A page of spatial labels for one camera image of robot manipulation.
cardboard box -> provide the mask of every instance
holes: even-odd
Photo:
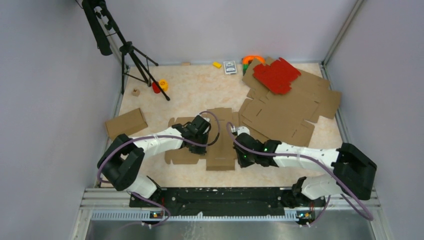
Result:
[[[265,64],[273,61],[269,57]],[[273,94],[253,77],[254,67],[259,64],[262,63],[254,59],[242,79],[250,87],[247,97],[252,100],[245,100],[241,106],[240,124],[262,142],[273,139],[307,147],[314,131],[309,122],[318,122],[319,116],[332,119],[342,94],[330,90],[328,80],[302,70],[287,94]]]
[[[213,112],[219,119],[220,135],[218,140],[212,146],[206,148],[206,154],[201,156],[189,152],[188,148],[177,150],[170,150],[165,152],[165,162],[167,164],[197,164],[199,159],[206,159],[207,171],[230,171],[236,169],[237,154],[233,149],[233,142],[227,134],[226,124],[232,122],[235,126],[239,125],[238,112],[232,112],[231,108],[214,108],[208,109]],[[218,125],[214,117],[210,114],[204,114],[205,118],[210,119],[211,129],[209,132],[208,143],[215,139],[218,132]],[[171,118],[168,126],[174,124],[185,124],[191,122],[194,117],[179,117],[177,119]]]
[[[104,123],[109,138],[114,140],[120,134],[131,135],[148,127],[140,108],[112,118]]]

cable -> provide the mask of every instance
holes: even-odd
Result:
[[[220,125],[220,121],[218,120],[218,117],[215,115],[215,113],[213,113],[211,111],[201,111],[198,115],[201,115],[201,114],[204,114],[204,113],[207,113],[207,114],[212,115],[213,118],[215,118],[216,125],[218,125],[218,133],[216,134],[215,139],[211,143],[208,143],[207,144],[208,146],[212,146],[212,145],[214,145],[218,141],[218,138],[220,137],[221,125]]]
[[[122,145],[120,145],[119,147],[117,147],[115,150],[113,150],[105,159],[104,159],[104,161],[101,163],[101,165],[100,165],[100,167],[98,168],[98,171],[97,171],[97,180],[100,182],[100,183],[104,183],[104,184],[109,184],[110,182],[109,181],[106,181],[106,180],[103,180],[102,178],[101,178],[101,174],[102,174],[102,171],[103,171],[103,168],[105,167],[105,165],[111,160],[111,158],[117,153],[117,152],[119,152],[122,148],[124,148],[125,146],[127,146],[127,145],[129,145],[129,144],[132,144],[132,143],[134,143],[134,142],[137,142],[137,141],[141,141],[141,140],[147,140],[147,139],[154,139],[155,137],[156,138],[160,138],[160,139],[163,139],[163,138],[169,138],[169,139],[179,139],[179,140],[183,140],[184,142],[186,142],[186,143],[189,143],[189,144],[193,144],[193,145],[195,145],[195,146],[199,146],[199,147],[208,147],[209,146],[209,144],[214,144],[215,142],[216,142],[216,140],[218,139],[218,137],[219,137],[219,134],[220,134],[220,131],[221,131],[221,127],[220,127],[220,121],[218,120],[218,117],[213,113],[213,112],[211,112],[211,111],[201,111],[200,113],[199,113],[199,115],[200,114],[204,114],[204,113],[208,113],[208,114],[211,114],[214,118],[215,118],[215,121],[216,121],[216,124],[218,125],[218,134],[216,135],[216,138],[215,138],[215,140],[213,140],[211,143],[207,143],[207,144],[200,144],[200,143],[197,143],[197,142],[194,142],[194,141],[190,141],[190,140],[188,140],[188,139],[185,139],[185,138],[182,138],[182,137],[180,137],[180,136],[173,136],[173,135],[158,135],[158,136],[141,136],[141,137],[137,137],[137,138],[134,138],[134,139],[131,139],[131,140],[129,140],[129,141],[127,141],[127,142],[124,142]]]
[[[359,211],[359,209],[357,209],[349,200],[347,201],[347,203],[349,203],[349,205],[359,214],[361,215],[363,218],[365,218],[366,220],[372,221],[374,220],[373,215],[371,214],[371,212],[368,210],[368,208],[358,199],[358,197],[348,188],[348,186],[346,186],[346,184],[344,184],[330,169],[328,169],[324,164],[322,164],[320,161],[318,161],[317,159],[307,156],[307,155],[298,155],[297,153],[267,153],[267,152],[260,152],[260,151],[255,151],[255,150],[251,150],[243,145],[241,145],[236,138],[234,137],[233,133],[231,132],[231,128],[234,128],[234,125],[231,122],[227,122],[226,123],[226,130],[228,132],[228,134],[230,135],[232,141],[237,144],[237,146],[239,146],[240,148],[244,149],[245,151],[248,151],[250,153],[253,154],[257,154],[257,155],[262,155],[262,156],[268,156],[268,157],[275,157],[275,156],[284,156],[284,157],[301,157],[303,159],[307,159],[310,160],[314,163],[316,163],[318,166],[320,166],[322,169],[324,169],[333,179],[336,180],[336,182],[339,184],[339,186],[341,186],[348,194],[349,196],[351,196],[358,204],[359,206],[366,212],[366,215],[364,215],[362,212]]]
[[[147,199],[147,198],[145,198],[145,197],[142,197],[140,194],[138,194],[138,193],[136,193],[136,192],[131,192],[131,194],[132,194],[132,195],[134,195],[135,197],[139,198],[140,200],[143,200],[143,201],[145,201],[145,202],[147,202],[147,203],[149,203],[149,204],[153,204],[153,205],[155,205],[155,206],[157,206],[157,207],[160,207],[161,209],[163,209],[163,210],[164,210],[164,211],[168,214],[168,216],[167,216],[164,220],[162,220],[162,221],[160,221],[160,222],[158,222],[158,223],[156,223],[156,224],[154,224],[154,225],[146,224],[146,223],[144,223],[144,222],[138,222],[138,221],[133,221],[133,222],[127,223],[127,224],[125,224],[125,225],[123,225],[123,226],[119,227],[118,229],[114,230],[111,234],[109,234],[109,236],[108,236],[108,237],[106,237],[106,238],[105,238],[105,240],[110,239],[110,238],[111,238],[112,236],[114,236],[117,232],[121,231],[122,229],[124,229],[124,228],[126,228],[126,227],[132,226],[132,225],[141,225],[141,226],[146,226],[146,227],[149,227],[149,228],[155,228],[155,227],[159,227],[160,225],[163,225],[166,221],[168,221],[168,219],[170,219],[170,217],[171,217],[171,212],[170,212],[170,211],[168,210],[168,208],[166,208],[165,206],[162,206],[162,205],[160,205],[160,204],[159,204],[159,203],[157,203],[157,202],[154,202],[154,201],[149,200],[149,199]]]
[[[78,4],[78,6],[79,6],[81,9],[84,9],[84,8],[83,8],[83,6],[81,6],[81,4],[78,2],[78,0],[75,0],[75,2]]]
[[[331,196],[328,196],[327,202],[325,203],[324,208],[318,214],[318,216],[315,218],[315,220],[313,222],[311,222],[309,224],[305,224],[305,225],[300,225],[300,224],[296,224],[296,225],[288,224],[288,225],[292,226],[292,227],[312,227],[317,222],[317,220],[319,220],[324,215],[324,212],[326,211],[327,207],[329,206],[330,199],[331,199]]]

tripod leg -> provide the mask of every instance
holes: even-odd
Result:
[[[125,78],[125,54],[122,52],[122,54],[121,54],[121,74],[122,74],[122,76],[121,76],[121,89],[120,89],[120,93],[122,94],[122,95],[124,95],[124,91],[125,91],[125,89],[124,89],[124,78]]]
[[[145,72],[140,67],[140,59],[134,54],[134,52],[129,52],[129,56],[131,57],[132,61],[134,62],[135,66],[137,67],[138,71],[140,72],[141,76],[143,77],[145,83],[147,83],[147,86],[151,86],[152,84],[149,84],[149,79],[147,78]]]
[[[156,66],[159,66],[159,64],[155,61],[153,61],[150,57],[148,57],[146,54],[142,53],[142,51],[140,51],[138,48],[136,48],[135,46],[132,46],[134,48],[135,51],[137,51],[137,53],[139,53],[141,56],[145,57],[147,60],[149,60],[151,63],[153,63]]]
[[[156,84],[157,88],[160,90],[160,92],[162,92],[162,94],[165,96],[166,100],[171,100],[170,97],[164,92],[164,90],[161,88],[161,86],[159,86],[159,83],[155,80],[155,78],[150,74],[149,70],[147,70],[146,66],[140,61],[140,59],[138,59],[138,63],[140,64],[140,66],[144,69],[144,71],[147,73],[147,75],[151,78],[151,80],[153,81],[153,84]]]

white wall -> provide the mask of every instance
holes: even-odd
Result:
[[[328,65],[395,239],[422,239],[424,1],[367,1]]]
[[[160,64],[240,61],[251,54],[318,62],[355,2],[106,1],[126,40]]]
[[[0,2],[0,239],[66,240],[106,144],[120,66],[73,0]]]

yellow block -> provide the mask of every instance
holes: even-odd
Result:
[[[159,81],[159,86],[164,92],[168,90],[168,82],[165,79]]]
[[[219,63],[219,62],[216,62],[216,61],[214,61],[213,63],[212,63],[212,65],[214,65],[215,67],[217,67],[217,68],[221,68],[221,64]]]

